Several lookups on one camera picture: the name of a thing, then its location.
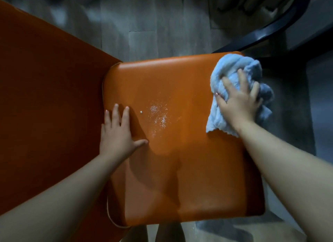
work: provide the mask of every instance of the orange seat cushion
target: orange seat cushion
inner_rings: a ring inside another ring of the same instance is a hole
[[[110,215],[118,224],[264,212],[260,173],[241,139],[222,131],[206,133],[213,99],[210,75],[223,55],[111,67],[103,85],[105,109],[128,105],[133,138],[149,140],[110,177]]]

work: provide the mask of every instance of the left hand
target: left hand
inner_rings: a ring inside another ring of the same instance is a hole
[[[148,144],[148,140],[132,140],[130,131],[130,109],[127,106],[123,111],[121,122],[119,120],[118,104],[112,111],[112,120],[108,110],[104,113],[104,124],[101,129],[100,155],[123,161],[127,159],[138,147]]]

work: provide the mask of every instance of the tiled floor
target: tiled floor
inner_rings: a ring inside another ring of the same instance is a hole
[[[219,13],[214,0],[98,0],[81,6],[74,0],[11,0],[31,13],[122,61],[205,54],[226,45],[272,18],[264,11]],[[305,73],[267,71],[275,91],[273,116],[265,127],[285,141],[315,153]],[[155,240],[158,225],[148,226]],[[262,217],[182,223],[185,239],[199,241],[306,241],[271,212]]]

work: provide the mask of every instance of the blue towel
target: blue towel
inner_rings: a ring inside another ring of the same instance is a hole
[[[239,90],[238,69],[243,69],[245,74],[247,74],[250,90],[255,81],[260,83],[262,69],[258,60],[237,54],[227,54],[217,62],[213,73],[210,76],[210,88],[212,93],[215,94],[218,92],[222,95],[225,101],[228,100],[228,93],[222,83],[223,76],[228,77],[236,89]],[[262,106],[258,109],[256,116],[256,123],[260,125],[272,114],[272,111],[269,110],[266,105],[274,99],[273,90],[267,84],[260,83],[258,97],[263,98]],[[214,96],[206,125],[206,133],[215,129],[222,130],[238,137],[235,130],[224,120]]]

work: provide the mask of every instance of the leather surface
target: leather surface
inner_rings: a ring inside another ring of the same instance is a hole
[[[0,45],[2,214],[98,155],[102,81],[119,60],[2,1]],[[126,231],[108,219],[104,190],[72,240]]]
[[[240,139],[206,134],[210,75],[224,55],[120,63],[104,80],[104,107],[130,107],[136,151],[111,176],[109,206],[121,225],[260,215],[260,173]]]

